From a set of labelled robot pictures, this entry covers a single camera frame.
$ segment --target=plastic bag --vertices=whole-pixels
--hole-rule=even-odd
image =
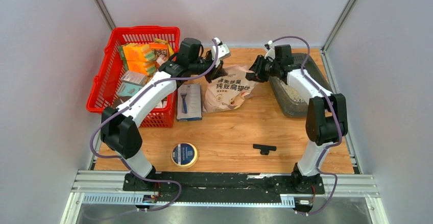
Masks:
[[[233,65],[224,68],[227,75],[207,85],[203,112],[215,113],[239,108],[257,84],[249,81],[245,75],[249,71],[246,66]]]

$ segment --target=wooden tabletop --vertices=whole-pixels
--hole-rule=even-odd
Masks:
[[[234,48],[224,65],[245,64],[248,68],[263,49]],[[306,53],[306,49],[293,49],[293,53]],[[318,49],[311,50],[311,57],[326,76]],[[203,96],[207,83],[204,78],[190,81],[201,83]],[[298,162],[308,142],[305,118],[293,119],[283,115],[271,85],[259,83],[252,91],[253,97],[236,110],[203,114],[201,121],[175,121],[165,128],[140,128],[143,138],[141,149],[157,171],[205,171],[205,172],[262,172],[290,173]],[[189,169],[177,167],[171,160],[175,145],[193,144],[199,153],[195,165]],[[252,144],[277,146],[268,156],[253,149]],[[105,144],[100,153],[114,155]],[[126,170],[120,160],[98,159],[96,170]],[[323,171],[353,173],[345,143],[333,148],[322,165]]]

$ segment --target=white wall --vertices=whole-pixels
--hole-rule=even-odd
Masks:
[[[110,31],[93,0],[0,0],[0,222],[59,223],[100,116]]]
[[[390,223],[431,223],[433,0],[359,0],[329,58]]]
[[[118,27],[178,26],[182,39],[210,45],[263,46],[269,39],[299,35],[324,44],[347,0],[104,0]]]

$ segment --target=black plastic tool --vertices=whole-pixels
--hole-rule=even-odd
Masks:
[[[276,146],[253,144],[253,148],[260,149],[261,155],[269,155],[269,151],[277,151]]]

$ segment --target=basket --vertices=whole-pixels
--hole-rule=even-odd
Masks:
[[[87,110],[102,114],[111,106],[118,96],[116,91],[121,85],[120,78],[125,73],[119,55],[119,46],[126,43],[150,43],[154,38],[167,40],[175,52],[179,48],[180,30],[177,27],[138,26],[132,28],[115,28],[104,49],[105,56],[99,73],[93,79],[93,87],[87,100]],[[176,91],[167,97],[164,108],[153,109],[141,123],[141,127],[173,126],[176,107]]]

